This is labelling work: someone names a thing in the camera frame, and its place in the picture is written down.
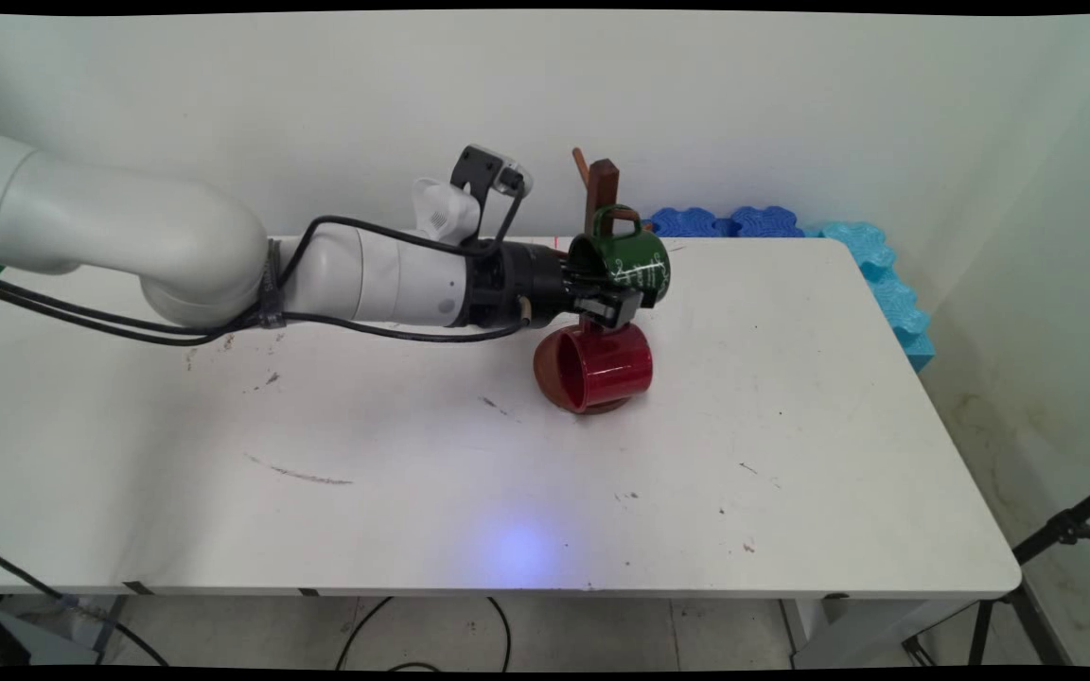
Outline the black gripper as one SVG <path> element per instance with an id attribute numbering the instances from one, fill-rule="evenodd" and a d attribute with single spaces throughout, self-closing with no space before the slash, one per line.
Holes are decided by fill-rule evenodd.
<path id="1" fill-rule="evenodd" d="M 529 306 L 531 328 L 548 326 L 557 316 L 572 311 L 605 329 L 619 329 L 635 319 L 643 301 L 641 290 L 579 290 L 571 296 L 567 288 L 617 284 L 606 269 L 566 266 L 566 263 L 567 256 L 559 250 L 505 242 L 492 279 L 496 297 L 491 305 L 491 326 L 502 328 L 520 323 L 523 302 Z"/>

